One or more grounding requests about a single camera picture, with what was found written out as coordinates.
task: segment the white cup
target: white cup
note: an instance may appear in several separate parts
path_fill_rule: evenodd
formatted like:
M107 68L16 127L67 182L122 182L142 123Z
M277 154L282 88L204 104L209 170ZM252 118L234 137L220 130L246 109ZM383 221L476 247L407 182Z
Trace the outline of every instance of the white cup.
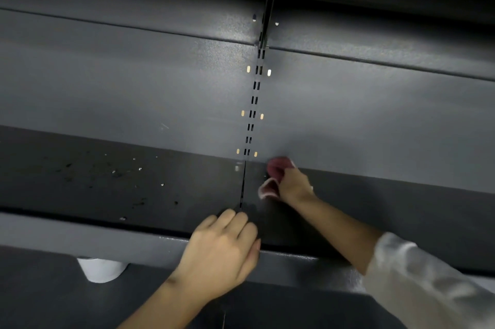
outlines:
M105 283L114 280L127 268L128 263L118 261L78 257L84 275L90 282Z

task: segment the person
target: person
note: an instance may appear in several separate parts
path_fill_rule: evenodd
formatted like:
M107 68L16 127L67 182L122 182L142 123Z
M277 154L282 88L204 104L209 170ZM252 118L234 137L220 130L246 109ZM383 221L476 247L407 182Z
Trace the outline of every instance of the person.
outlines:
M308 178L285 169L280 198L364 277L367 292L409 329L495 328L495 296L392 233L319 200ZM177 269L118 329L179 329L257 265L261 241L245 213L224 211L193 232Z

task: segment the white sleeve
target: white sleeve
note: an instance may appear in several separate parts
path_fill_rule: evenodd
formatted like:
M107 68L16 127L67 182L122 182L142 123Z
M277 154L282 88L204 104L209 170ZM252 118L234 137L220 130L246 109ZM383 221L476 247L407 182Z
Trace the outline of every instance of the white sleeve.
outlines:
M363 284L408 329L495 328L495 294L392 233L378 240Z

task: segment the white shirt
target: white shirt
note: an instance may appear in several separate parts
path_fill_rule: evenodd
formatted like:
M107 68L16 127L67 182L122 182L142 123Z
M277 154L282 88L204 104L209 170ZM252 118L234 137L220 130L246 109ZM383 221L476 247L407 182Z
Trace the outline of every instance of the white shirt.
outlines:
M363 284L408 329L495 329L495 294L392 233L378 240Z

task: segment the hand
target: hand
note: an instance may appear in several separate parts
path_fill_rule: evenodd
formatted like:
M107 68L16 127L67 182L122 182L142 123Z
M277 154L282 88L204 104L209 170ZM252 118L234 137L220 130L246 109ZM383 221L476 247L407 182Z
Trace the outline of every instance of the hand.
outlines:
M279 185L279 192L282 201L285 201L291 207L300 202L316 198L308 177L300 172L298 168L285 169L284 178Z
M169 280L203 305L244 282L261 246L257 227L247 219L232 209L209 216L193 232Z

